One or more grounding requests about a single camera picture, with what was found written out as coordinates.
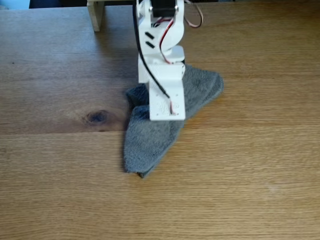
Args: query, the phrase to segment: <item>wooden block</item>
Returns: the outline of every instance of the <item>wooden block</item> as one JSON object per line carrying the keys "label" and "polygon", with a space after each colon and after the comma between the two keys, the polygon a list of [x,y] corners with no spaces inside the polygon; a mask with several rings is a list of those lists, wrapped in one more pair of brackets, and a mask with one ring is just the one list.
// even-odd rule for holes
{"label": "wooden block", "polygon": [[102,21],[102,16],[104,14],[104,9],[105,9],[105,2],[104,1],[88,1],[86,4],[89,15],[91,18],[91,23],[93,30],[95,32],[100,31],[100,26],[101,26],[101,21]]}

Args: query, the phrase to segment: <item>white bracket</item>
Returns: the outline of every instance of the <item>white bracket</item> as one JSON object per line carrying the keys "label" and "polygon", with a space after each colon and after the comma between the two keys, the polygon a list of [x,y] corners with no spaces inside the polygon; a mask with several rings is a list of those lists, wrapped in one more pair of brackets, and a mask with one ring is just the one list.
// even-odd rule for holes
{"label": "white bracket", "polygon": [[[150,64],[149,68],[170,96],[169,99],[153,80],[149,81],[150,120],[184,120],[186,118],[186,110],[182,77],[185,72],[185,65],[183,63],[172,65]],[[171,102],[173,113],[170,113]]]}

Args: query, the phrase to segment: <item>microfiber towel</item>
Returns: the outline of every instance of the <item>microfiber towel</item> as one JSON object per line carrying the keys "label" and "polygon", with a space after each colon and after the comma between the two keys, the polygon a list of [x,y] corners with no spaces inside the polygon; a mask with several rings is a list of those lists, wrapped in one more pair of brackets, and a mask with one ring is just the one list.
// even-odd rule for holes
{"label": "microfiber towel", "polygon": [[[224,81],[217,72],[185,66],[182,78],[186,120],[224,90]],[[145,84],[126,92],[134,106],[124,140],[124,167],[128,173],[142,178],[150,174],[176,142],[185,121],[151,121],[149,92]]]}

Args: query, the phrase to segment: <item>table surface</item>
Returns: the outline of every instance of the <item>table surface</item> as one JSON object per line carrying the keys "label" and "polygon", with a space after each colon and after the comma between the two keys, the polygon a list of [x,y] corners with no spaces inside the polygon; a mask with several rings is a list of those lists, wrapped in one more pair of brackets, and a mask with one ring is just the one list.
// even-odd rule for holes
{"label": "table surface", "polygon": [[201,6],[186,62],[225,91],[144,180],[123,172],[131,8],[96,34],[85,7],[1,12],[0,239],[320,238],[320,2]]}

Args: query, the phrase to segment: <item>white robotic arm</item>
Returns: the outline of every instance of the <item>white robotic arm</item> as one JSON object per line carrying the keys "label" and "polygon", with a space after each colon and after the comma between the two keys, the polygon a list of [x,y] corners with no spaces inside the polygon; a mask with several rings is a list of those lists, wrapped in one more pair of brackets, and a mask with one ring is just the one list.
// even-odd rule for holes
{"label": "white robotic arm", "polygon": [[133,4],[139,50],[139,83],[149,86],[150,120],[184,120],[182,78],[185,54],[177,45],[184,35],[184,0],[143,0]]}

